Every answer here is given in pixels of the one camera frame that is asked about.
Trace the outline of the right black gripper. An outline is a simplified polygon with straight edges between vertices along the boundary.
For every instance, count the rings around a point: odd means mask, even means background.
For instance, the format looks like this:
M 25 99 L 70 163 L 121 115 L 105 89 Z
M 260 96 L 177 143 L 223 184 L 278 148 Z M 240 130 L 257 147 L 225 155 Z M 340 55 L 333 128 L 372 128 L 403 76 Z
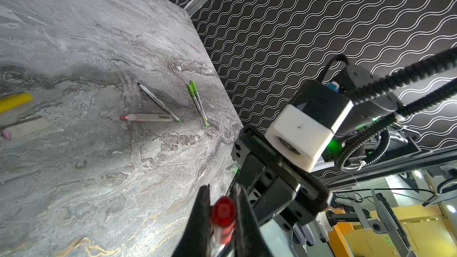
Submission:
M 245 126 L 239 132 L 232 158 L 239 163 L 233 181 L 245 188 L 261 226 L 274 220 L 292 230 L 330 207 L 332 192 L 276 151 L 256 128 Z

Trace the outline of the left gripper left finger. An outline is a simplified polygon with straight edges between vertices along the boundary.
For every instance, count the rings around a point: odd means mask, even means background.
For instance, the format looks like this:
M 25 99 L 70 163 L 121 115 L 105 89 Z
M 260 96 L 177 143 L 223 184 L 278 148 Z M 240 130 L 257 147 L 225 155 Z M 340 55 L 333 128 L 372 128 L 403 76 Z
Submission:
M 209 257 L 211 233 L 210 188 L 204 185 L 198 190 L 183 236 L 172 256 Z

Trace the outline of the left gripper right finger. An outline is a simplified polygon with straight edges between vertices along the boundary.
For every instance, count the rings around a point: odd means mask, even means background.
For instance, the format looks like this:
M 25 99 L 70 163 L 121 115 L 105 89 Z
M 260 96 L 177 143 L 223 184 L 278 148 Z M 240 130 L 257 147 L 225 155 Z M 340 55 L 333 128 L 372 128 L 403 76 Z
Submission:
M 245 188 L 235 183 L 232 189 L 235 209 L 234 256 L 235 257 L 272 257 L 253 212 Z

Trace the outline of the red pen cap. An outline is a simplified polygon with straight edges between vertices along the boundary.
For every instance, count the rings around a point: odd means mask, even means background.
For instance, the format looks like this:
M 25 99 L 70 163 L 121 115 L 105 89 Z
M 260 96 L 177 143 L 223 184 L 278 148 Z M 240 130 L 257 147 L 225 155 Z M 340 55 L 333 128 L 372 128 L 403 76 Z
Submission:
M 214 245 L 226 245 L 231 241 L 235 225 L 235 208 L 230 197 L 221 197 L 211 207 L 211 225 Z

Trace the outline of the white pen green tip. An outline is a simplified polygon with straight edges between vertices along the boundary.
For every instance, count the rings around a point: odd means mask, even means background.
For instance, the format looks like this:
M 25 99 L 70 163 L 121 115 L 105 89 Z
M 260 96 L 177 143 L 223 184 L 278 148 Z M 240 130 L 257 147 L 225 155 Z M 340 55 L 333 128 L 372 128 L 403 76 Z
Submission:
M 197 99 L 197 101 L 198 101 L 198 103 L 199 103 L 199 105 L 201 107 L 202 115 L 203 115 L 205 121 L 208 122 L 208 117 L 207 117 L 207 115 L 205 113 L 205 110 L 204 110 L 204 107 L 203 107 L 202 100 L 201 100 L 201 97 L 199 95 L 199 92 L 197 92 L 197 94 L 195 94 L 195 96 L 196 96 L 196 99 Z

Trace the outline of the white pen red tip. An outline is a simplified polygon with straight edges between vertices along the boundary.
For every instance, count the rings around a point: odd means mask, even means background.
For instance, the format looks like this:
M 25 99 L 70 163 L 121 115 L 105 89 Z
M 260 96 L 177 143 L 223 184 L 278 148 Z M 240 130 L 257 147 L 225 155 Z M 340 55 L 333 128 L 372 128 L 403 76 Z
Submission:
M 137 122 L 171 122 L 173 118 L 170 115 L 161 114 L 127 114 L 121 116 L 122 120 Z

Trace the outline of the green pen cap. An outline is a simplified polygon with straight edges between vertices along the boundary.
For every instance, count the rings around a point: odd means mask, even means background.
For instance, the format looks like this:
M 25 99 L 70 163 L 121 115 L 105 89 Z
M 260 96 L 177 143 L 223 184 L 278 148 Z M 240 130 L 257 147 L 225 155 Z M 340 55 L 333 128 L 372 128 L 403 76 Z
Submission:
M 190 96 L 191 96 L 192 98 L 195 98 L 194 88 L 192 87 L 191 84 L 188 84 L 188 91 L 189 91 L 189 93 L 190 93 Z
M 190 85 L 192 87 L 192 90 L 194 92 L 194 94 L 197 94 L 198 90 L 197 90 L 197 87 L 196 87 L 196 83 L 194 81 L 190 81 Z

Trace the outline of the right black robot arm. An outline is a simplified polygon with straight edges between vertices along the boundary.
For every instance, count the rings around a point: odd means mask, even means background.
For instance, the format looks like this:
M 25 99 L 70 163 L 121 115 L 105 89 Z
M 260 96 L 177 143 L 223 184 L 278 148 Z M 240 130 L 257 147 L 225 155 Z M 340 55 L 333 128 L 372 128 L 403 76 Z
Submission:
M 311 174 L 318 160 L 334 161 L 356 134 L 399 106 L 392 92 L 361 104 L 346 96 L 376 80 L 357 65 L 329 84 L 306 80 L 265 133 L 252 126 L 240 131 L 232 150 L 242 166 L 235 181 L 246 189 L 259 224 L 281 215 L 290 230 L 330 206 L 331 191 Z

